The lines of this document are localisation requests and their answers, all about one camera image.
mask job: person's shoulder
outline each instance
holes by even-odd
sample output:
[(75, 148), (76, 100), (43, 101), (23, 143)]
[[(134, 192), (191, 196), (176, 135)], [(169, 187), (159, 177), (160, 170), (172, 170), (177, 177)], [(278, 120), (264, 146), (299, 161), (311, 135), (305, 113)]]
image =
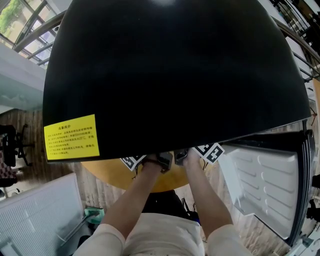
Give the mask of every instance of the person's shoulder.
[(125, 247), (124, 236), (109, 224), (100, 224), (93, 235), (89, 237), (74, 253), (74, 256), (94, 255), (120, 256)]
[(207, 239), (210, 256), (252, 256), (244, 247), (234, 225), (228, 224), (214, 230)]

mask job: black chair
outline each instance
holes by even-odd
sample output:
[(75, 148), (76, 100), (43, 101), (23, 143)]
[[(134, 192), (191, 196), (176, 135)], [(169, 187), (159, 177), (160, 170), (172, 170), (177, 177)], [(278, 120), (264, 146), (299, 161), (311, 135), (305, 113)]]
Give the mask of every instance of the black chair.
[(0, 125), (0, 135), (4, 135), (2, 139), (2, 146), (0, 150), (3, 151), (3, 161), (7, 166), (16, 166), (16, 156), (23, 158), (27, 166), (32, 166), (26, 159), (24, 152), (25, 147), (34, 147), (35, 144), (24, 144), (24, 132), (28, 125), (25, 124), (22, 128), (22, 132), (16, 132), (16, 129), (12, 125)]

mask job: wooden table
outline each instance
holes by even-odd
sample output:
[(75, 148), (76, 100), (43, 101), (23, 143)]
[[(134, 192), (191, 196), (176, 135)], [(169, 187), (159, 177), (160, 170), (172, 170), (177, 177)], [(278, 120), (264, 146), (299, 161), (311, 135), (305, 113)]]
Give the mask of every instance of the wooden table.
[[(86, 161), (83, 166), (101, 181), (117, 188), (126, 190), (135, 177), (135, 172), (130, 171), (120, 159)], [(170, 171), (161, 174), (156, 181), (152, 192), (174, 190), (188, 184), (185, 168), (172, 163)]]

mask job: green plant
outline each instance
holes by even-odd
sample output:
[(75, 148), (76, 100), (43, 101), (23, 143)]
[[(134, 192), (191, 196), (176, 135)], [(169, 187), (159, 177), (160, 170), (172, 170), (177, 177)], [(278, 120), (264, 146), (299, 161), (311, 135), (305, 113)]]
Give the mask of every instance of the green plant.
[(4, 34), (13, 19), (17, 19), (22, 11), (20, 0), (11, 0), (0, 14), (0, 33)]

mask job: yellow sticker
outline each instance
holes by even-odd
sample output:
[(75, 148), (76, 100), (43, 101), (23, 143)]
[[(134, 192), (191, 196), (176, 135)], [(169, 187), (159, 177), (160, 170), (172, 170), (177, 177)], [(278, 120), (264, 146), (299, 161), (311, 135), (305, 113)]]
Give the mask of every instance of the yellow sticker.
[(48, 160), (99, 156), (95, 115), (87, 115), (44, 127)]

